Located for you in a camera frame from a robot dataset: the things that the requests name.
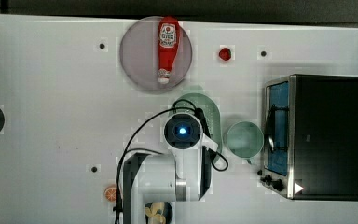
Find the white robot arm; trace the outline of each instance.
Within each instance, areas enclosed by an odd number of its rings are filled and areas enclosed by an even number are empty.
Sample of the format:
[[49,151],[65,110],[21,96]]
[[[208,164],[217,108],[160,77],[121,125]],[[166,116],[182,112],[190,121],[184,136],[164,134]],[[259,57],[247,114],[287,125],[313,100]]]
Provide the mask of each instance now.
[[218,145],[188,113],[169,117],[164,128],[170,154],[136,153],[123,166],[123,224],[145,224],[145,204],[198,201],[210,187],[210,150]]

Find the ketchup bottle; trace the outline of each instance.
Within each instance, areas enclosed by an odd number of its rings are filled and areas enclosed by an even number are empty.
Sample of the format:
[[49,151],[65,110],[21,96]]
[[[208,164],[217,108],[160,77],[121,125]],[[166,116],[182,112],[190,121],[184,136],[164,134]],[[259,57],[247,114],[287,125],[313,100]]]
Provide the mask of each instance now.
[[158,25],[158,82],[167,84],[170,80],[173,62],[179,46],[180,26],[176,18],[164,17]]

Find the black cable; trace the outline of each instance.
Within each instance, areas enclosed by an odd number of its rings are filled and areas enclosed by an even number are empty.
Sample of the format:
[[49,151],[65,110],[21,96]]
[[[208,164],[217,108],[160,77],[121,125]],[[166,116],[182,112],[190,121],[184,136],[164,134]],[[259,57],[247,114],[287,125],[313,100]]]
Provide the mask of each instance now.
[[189,101],[189,100],[187,100],[187,99],[179,99],[179,100],[176,100],[176,101],[173,103],[172,107],[173,107],[173,108],[176,108],[176,104],[179,103],[179,102],[189,103],[191,106],[193,106],[194,110],[197,109],[196,106],[195,106],[191,101]]
[[225,161],[225,163],[226,163],[226,167],[224,168],[224,169],[219,169],[219,168],[217,168],[216,166],[214,166],[214,163],[213,163],[213,161],[212,161],[212,167],[216,170],[216,171],[218,171],[218,172],[223,172],[223,171],[225,171],[226,169],[228,169],[228,160],[226,159],[226,157],[224,157],[222,154],[220,154],[219,152],[217,152],[217,151],[210,151],[210,153],[211,153],[211,155],[213,155],[213,154],[215,154],[215,155],[218,155],[220,158],[222,158],[224,161]]
[[188,107],[174,107],[174,108],[170,108],[170,109],[166,109],[166,110],[163,110],[159,113],[157,113],[156,115],[154,115],[153,117],[151,117],[150,119],[147,119],[141,126],[139,126],[139,128],[135,131],[135,133],[132,135],[132,137],[130,138],[129,142],[127,143],[125,149],[124,149],[124,152],[123,152],[123,155],[121,156],[120,158],[120,161],[118,162],[118,166],[117,166],[117,171],[116,171],[116,186],[117,186],[117,189],[116,189],[116,207],[114,207],[114,210],[116,209],[116,220],[115,220],[115,223],[119,223],[119,220],[120,220],[120,212],[122,211],[122,199],[121,199],[121,196],[120,196],[120,187],[118,185],[118,182],[120,180],[120,171],[121,171],[121,166],[123,165],[123,162],[124,162],[124,157],[125,155],[128,153],[129,151],[129,146],[133,140],[133,138],[135,137],[135,135],[141,131],[141,129],[146,125],[146,123],[148,123],[150,120],[152,119],[155,119],[156,117],[162,115],[162,114],[165,114],[167,112],[170,112],[170,111],[176,111],[176,109],[187,109],[187,110],[191,110],[193,112],[195,112],[195,109],[191,109],[191,108],[188,108]]
[[150,149],[146,149],[146,148],[133,148],[133,149],[128,150],[128,151],[126,152],[126,154],[124,154],[124,156],[127,155],[128,153],[132,152],[132,151],[153,152],[153,153],[156,153],[156,154],[159,154],[159,155],[162,155],[162,154],[163,154],[163,153],[161,153],[161,152],[157,152],[157,151],[155,151],[155,150],[150,150]]

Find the white table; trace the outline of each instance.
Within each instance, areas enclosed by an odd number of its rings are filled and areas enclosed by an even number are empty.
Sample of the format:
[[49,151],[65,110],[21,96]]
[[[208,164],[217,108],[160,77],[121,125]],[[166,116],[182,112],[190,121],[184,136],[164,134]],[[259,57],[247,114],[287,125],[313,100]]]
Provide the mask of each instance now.
[[[293,73],[358,76],[358,29],[184,22],[194,57],[173,91],[138,91],[118,47],[135,21],[0,15],[0,223],[113,223],[103,190],[130,133],[200,85],[218,104],[223,132],[261,124],[266,81]],[[105,49],[99,49],[104,43]],[[234,59],[216,58],[221,45]],[[260,57],[265,50],[267,57]],[[161,119],[134,147],[159,148]],[[175,223],[358,223],[358,202],[288,201],[258,183],[224,148],[230,168],[213,171],[204,202],[176,203]],[[90,167],[97,165],[94,174]]]

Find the round plate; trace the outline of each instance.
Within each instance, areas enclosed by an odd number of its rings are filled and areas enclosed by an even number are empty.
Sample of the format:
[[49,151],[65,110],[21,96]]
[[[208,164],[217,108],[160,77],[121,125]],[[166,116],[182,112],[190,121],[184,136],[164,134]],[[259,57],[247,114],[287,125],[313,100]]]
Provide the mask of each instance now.
[[178,52],[168,84],[158,83],[158,24],[162,17],[147,17],[124,34],[120,45],[120,61],[127,76],[147,91],[169,90],[179,84],[191,65],[190,40],[182,30]]

